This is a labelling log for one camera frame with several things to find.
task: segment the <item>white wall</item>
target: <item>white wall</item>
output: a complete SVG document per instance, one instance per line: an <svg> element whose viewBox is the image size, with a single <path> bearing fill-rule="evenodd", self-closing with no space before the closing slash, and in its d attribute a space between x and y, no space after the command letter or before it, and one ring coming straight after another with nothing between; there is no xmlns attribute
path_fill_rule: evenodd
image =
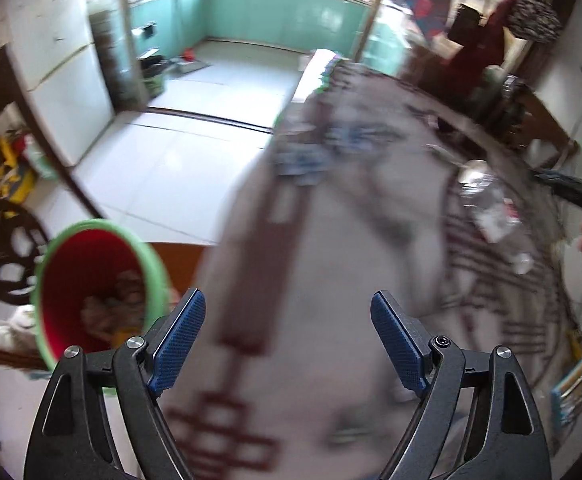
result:
<svg viewBox="0 0 582 480"><path fill-rule="evenodd" d="M570 134L582 111L582 0L577 0L567 27L558 40L554 56L546 67L536 92L564 130ZM582 126L576 134L582 146ZM567 170L582 178L582 153ZM582 211L568 208L567 233L580 232Z"/></svg>
<svg viewBox="0 0 582 480"><path fill-rule="evenodd" d="M113 118L85 0L0 0L0 47L10 43L40 126L76 164ZM0 132L19 122L11 107Z"/></svg>

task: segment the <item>table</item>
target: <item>table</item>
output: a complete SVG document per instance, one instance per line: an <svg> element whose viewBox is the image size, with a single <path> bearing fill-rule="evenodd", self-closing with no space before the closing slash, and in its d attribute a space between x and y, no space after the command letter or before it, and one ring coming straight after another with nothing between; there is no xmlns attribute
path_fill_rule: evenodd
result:
<svg viewBox="0 0 582 480"><path fill-rule="evenodd" d="M456 167L425 146L439 144L428 113L487 150L532 233L529 273L514 274L468 218ZM274 134L198 272L206 321L162 400L196 478L379 473L417 404L370 321L382 288L462 348L512 348L551 442L549 391L568 354L555 256L562 229L523 164L413 86L323 50ZM298 144L312 154L294 159ZM278 174L297 166L307 173ZM469 406L463 390L440 472L452 464Z"/></svg>

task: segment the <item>wooden chair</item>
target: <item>wooden chair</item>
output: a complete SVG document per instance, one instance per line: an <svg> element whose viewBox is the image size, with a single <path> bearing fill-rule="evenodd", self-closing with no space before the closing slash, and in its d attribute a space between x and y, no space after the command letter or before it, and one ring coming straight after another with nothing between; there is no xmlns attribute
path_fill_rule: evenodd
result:
<svg viewBox="0 0 582 480"><path fill-rule="evenodd" d="M50 164L57 173L60 180L68 187L84 208L93 215L94 218L104 218L100 209L87 197L84 190L71 176L68 168L62 162L59 154L51 145L49 139L43 133L40 124L28 103L26 92L22 91L21 81L23 78L10 54L10 47L7 45L0 49L0 114L10 103L15 103L24 119L26 126L30 129L34 139L47 156Z"/></svg>

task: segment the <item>bottle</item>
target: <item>bottle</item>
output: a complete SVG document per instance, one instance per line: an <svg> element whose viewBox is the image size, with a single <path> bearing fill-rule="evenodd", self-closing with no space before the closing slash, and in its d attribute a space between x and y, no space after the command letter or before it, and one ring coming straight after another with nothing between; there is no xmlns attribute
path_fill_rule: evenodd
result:
<svg viewBox="0 0 582 480"><path fill-rule="evenodd" d="M520 220L506 187L484 160L470 160L460 171L462 205L485 240L510 263L514 273L526 274L533 267L533 243Z"/></svg>

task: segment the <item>red cloth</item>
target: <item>red cloth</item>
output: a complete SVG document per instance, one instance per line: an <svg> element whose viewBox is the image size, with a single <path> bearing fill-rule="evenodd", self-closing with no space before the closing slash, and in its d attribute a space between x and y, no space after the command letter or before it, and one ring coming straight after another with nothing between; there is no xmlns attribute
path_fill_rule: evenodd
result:
<svg viewBox="0 0 582 480"><path fill-rule="evenodd" d="M487 66L504 63L504 25L515 2L501 2L475 37L444 63L443 85L455 94L468 96L480 83L482 71Z"/></svg>

